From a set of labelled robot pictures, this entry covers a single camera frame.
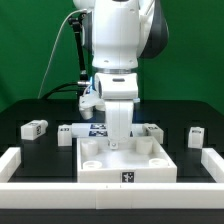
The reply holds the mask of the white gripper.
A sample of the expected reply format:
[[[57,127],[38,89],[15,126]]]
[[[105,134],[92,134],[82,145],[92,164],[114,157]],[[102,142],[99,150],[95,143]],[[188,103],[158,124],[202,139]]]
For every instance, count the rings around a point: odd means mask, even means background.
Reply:
[[[134,102],[132,100],[106,100],[105,123],[109,146],[118,149],[131,133]]]

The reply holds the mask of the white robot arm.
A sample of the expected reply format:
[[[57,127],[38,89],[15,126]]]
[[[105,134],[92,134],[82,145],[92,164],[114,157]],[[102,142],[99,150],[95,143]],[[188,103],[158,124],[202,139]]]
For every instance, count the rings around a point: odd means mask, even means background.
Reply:
[[[93,54],[95,75],[79,100],[85,119],[105,112],[108,144],[117,149],[130,138],[138,99],[140,58],[154,58],[169,37],[161,0],[73,0],[86,13],[83,44]]]

